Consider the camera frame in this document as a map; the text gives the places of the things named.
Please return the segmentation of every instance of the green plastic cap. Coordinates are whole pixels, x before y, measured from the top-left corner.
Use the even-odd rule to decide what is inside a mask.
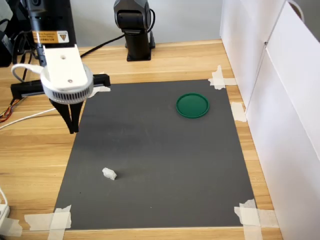
[[[184,94],[176,101],[176,110],[188,119],[197,119],[206,115],[209,108],[208,99],[199,93]]]

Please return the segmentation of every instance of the warning label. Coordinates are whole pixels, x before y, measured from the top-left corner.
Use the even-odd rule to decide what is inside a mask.
[[[32,31],[36,44],[64,44],[69,43],[67,31]]]

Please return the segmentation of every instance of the gray surface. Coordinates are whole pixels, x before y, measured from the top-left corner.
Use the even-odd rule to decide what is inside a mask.
[[[234,206],[254,195],[227,91],[209,85],[114,84],[87,101],[56,203],[71,229],[241,226]],[[207,115],[178,115],[189,92]]]
[[[155,43],[220,39],[223,0],[148,0],[155,11]],[[115,0],[71,0],[77,45],[97,46],[123,33],[117,27]],[[124,46],[125,39],[110,43]]]
[[[312,34],[320,41],[320,1],[319,0],[294,0],[303,11],[305,25]]]

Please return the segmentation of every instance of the white tape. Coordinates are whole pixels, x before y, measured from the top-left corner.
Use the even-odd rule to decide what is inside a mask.
[[[246,114],[241,102],[231,103],[232,115],[235,121],[246,122]]]
[[[65,230],[69,224],[69,221],[71,223],[70,209],[71,205],[63,209],[57,208],[55,210],[47,240],[64,239]]]
[[[71,228],[71,205],[66,208],[57,208],[54,213],[27,214],[24,220],[30,225],[30,231],[49,231],[50,229]],[[56,225],[53,220],[67,218],[66,225]]]
[[[262,240],[261,227],[279,228],[275,211],[257,209],[254,199],[235,206],[234,212],[243,225],[245,240]]]
[[[4,218],[0,228],[0,235],[8,237],[20,237],[22,234],[22,226],[19,220]]]
[[[215,89],[221,90],[226,88],[224,76],[222,74],[222,68],[220,65],[218,66],[218,69],[212,73],[212,78],[209,79],[209,82],[210,86],[214,86]]]
[[[235,78],[224,78],[222,68],[219,65],[217,70],[212,73],[212,78],[208,79],[210,86],[214,86],[215,89],[225,89],[226,86],[236,86],[237,81]]]
[[[240,207],[242,225],[260,227],[258,210],[256,208]]]

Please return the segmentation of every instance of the wooden tabletop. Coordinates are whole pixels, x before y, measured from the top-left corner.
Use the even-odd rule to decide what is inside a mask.
[[[80,49],[83,53],[90,49]],[[234,78],[221,40],[158,44],[151,61],[127,62],[122,46],[104,47],[83,59],[94,74],[104,72],[111,84],[209,79],[221,65],[225,78]],[[39,79],[28,73],[26,80]],[[12,96],[10,84],[17,83],[10,68],[0,68],[0,110]],[[237,86],[227,86],[230,102],[243,102]],[[7,122],[51,109],[45,95],[32,96],[19,104]],[[273,210],[266,181],[247,122],[236,121],[245,163],[259,209]],[[54,211],[60,185],[74,143],[56,111],[18,122],[0,130],[0,186],[5,192],[10,218],[20,220],[24,240],[45,240],[47,232],[30,232],[26,214],[47,214]],[[263,239],[281,240],[277,228],[263,228]],[[95,240],[244,240],[242,227],[67,230],[64,239]]]

